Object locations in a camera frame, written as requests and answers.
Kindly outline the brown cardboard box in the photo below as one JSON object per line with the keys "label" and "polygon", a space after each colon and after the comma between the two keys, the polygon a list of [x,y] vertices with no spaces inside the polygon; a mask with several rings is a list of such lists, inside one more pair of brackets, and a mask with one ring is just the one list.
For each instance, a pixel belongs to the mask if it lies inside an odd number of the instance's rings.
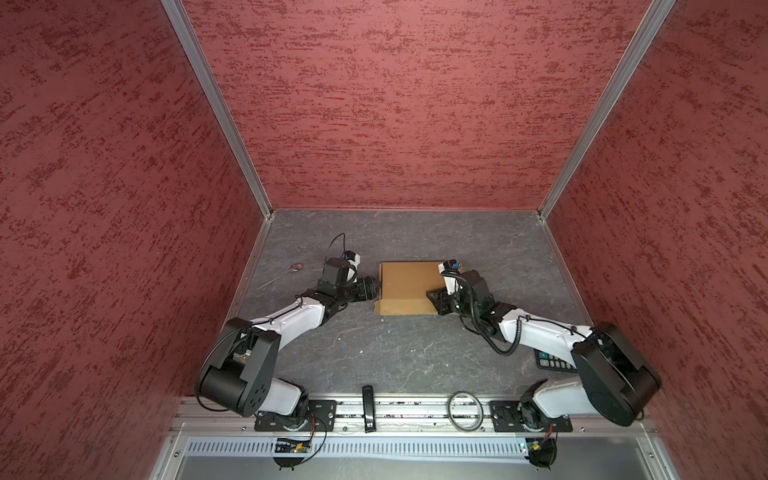
{"label": "brown cardboard box", "polygon": [[396,261],[379,265],[380,296],[374,312],[381,316],[436,315],[427,293],[445,287],[437,261]]}

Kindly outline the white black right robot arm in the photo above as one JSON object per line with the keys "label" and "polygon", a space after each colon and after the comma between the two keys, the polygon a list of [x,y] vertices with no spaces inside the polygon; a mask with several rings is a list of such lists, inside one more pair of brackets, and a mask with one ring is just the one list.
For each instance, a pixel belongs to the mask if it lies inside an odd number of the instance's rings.
{"label": "white black right robot arm", "polygon": [[452,262],[438,270],[445,286],[427,297],[440,315],[457,314],[498,355],[529,347],[575,369],[566,379],[536,382],[520,397],[516,417],[527,430],[542,431],[565,416],[597,414],[628,427],[661,389],[661,377],[617,325],[536,316],[496,300],[475,270],[462,272]]}

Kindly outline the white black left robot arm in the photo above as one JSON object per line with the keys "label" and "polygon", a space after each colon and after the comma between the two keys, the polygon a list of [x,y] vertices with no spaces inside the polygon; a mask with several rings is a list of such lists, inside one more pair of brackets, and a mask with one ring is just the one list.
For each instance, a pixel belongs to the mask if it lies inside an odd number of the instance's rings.
{"label": "white black left robot arm", "polygon": [[303,422],[309,416],[308,394],[275,376],[278,354],[349,304],[376,298],[378,283],[372,276],[358,276],[360,261],[358,254],[346,250],[326,260],[317,286],[289,306],[262,318],[228,320],[203,362],[194,386],[196,398],[214,402],[218,412],[244,418],[266,412]]}

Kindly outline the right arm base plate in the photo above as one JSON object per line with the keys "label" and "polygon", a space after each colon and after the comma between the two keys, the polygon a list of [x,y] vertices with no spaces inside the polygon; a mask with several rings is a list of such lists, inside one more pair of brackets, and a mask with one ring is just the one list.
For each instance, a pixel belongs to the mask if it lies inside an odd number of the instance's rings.
{"label": "right arm base plate", "polygon": [[532,417],[526,417],[517,400],[493,400],[488,403],[488,409],[495,433],[544,435],[573,431],[573,425],[567,416],[550,419],[534,414]]}

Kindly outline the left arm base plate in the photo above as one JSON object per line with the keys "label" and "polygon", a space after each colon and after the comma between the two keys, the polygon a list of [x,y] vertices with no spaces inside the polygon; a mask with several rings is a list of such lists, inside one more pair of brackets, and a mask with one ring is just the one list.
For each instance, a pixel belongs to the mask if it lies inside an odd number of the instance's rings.
{"label": "left arm base plate", "polygon": [[290,416],[259,411],[254,430],[256,432],[310,433],[312,428],[320,433],[334,429],[338,402],[335,400],[310,399],[300,405]]}

